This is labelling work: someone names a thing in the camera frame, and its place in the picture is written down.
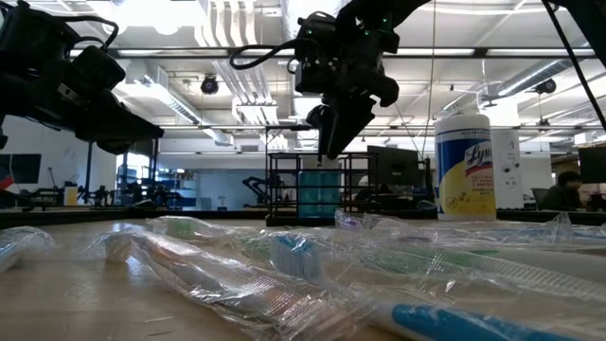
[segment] blue toothbrush handle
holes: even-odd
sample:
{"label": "blue toothbrush handle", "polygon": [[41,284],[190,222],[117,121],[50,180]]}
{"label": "blue toothbrush handle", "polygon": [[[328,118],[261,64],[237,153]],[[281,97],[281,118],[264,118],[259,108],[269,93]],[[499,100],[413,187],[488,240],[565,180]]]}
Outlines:
{"label": "blue toothbrush handle", "polygon": [[537,331],[496,317],[470,313],[466,315],[454,310],[405,304],[397,305],[392,311],[392,318],[398,325],[436,341],[575,341],[569,337]]}

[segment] desk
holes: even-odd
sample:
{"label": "desk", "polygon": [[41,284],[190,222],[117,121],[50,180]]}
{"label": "desk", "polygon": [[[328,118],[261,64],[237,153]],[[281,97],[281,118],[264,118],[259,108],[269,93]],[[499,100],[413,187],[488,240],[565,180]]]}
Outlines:
{"label": "desk", "polygon": [[[264,221],[211,221],[261,225]],[[0,275],[4,338],[68,341],[250,340],[213,311],[172,291],[137,260],[116,265],[80,251],[102,232],[145,228],[143,220],[44,227],[58,248],[43,260]],[[352,340],[400,340],[366,328]]]}

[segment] person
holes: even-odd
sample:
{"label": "person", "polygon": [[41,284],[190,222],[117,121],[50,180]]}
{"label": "person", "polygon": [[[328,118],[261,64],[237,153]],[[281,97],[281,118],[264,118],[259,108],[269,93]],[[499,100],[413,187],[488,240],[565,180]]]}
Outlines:
{"label": "person", "polygon": [[581,210],[579,188],[582,185],[580,175],[574,171],[566,171],[558,176],[558,185],[550,188],[543,200],[541,209],[559,211]]}

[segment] chair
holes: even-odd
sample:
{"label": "chair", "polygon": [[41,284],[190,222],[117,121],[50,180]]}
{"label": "chair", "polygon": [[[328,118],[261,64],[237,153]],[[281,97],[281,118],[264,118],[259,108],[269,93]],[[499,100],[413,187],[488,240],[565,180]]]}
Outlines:
{"label": "chair", "polygon": [[547,194],[548,190],[549,189],[546,189],[546,188],[533,188],[532,189],[532,195],[534,195],[534,201],[537,203],[538,210],[543,209],[541,207],[541,203],[543,202],[543,199],[544,199],[545,195]]}

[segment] plastic wrapper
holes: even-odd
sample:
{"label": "plastic wrapper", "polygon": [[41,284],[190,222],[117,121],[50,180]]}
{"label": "plastic wrapper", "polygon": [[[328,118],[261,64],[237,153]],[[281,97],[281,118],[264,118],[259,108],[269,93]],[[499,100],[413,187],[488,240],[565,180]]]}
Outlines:
{"label": "plastic wrapper", "polygon": [[[209,235],[208,224],[189,221],[188,238]],[[331,292],[350,290],[371,298],[377,307],[374,324],[404,336],[567,340],[606,335],[601,326],[606,287],[591,280],[411,238],[396,241],[380,228],[251,233],[213,225],[212,231],[206,243],[228,245],[262,267]]]}
{"label": "plastic wrapper", "polygon": [[[366,259],[358,243],[352,245],[357,251],[351,252],[342,244],[335,248],[322,238],[296,232],[271,237],[276,269],[329,290],[370,293],[368,288],[373,288],[369,294],[377,305],[373,323],[403,336],[436,340],[601,340],[606,336],[603,302],[504,287],[465,265],[445,274],[440,268],[449,266],[448,257],[442,263],[439,255],[424,269],[397,274],[368,266],[373,260]],[[556,273],[538,281],[563,281],[562,287],[566,282],[582,282]]]}
{"label": "plastic wrapper", "polygon": [[[335,221],[342,229],[372,229],[400,242],[430,242],[439,246],[466,247],[470,250],[486,247],[545,250],[606,247],[604,228],[572,225],[565,212],[545,224],[439,222],[418,227],[398,218],[372,214],[355,215],[342,211],[337,212]],[[347,225],[356,225],[357,228],[344,228]]]}
{"label": "plastic wrapper", "polygon": [[41,256],[54,246],[52,237],[38,228],[23,226],[0,231],[0,273],[20,260]]}
{"label": "plastic wrapper", "polygon": [[107,234],[88,253],[117,262],[134,256],[182,295],[257,339],[333,340],[355,332],[373,310],[369,299],[351,291],[329,292],[151,232]]}

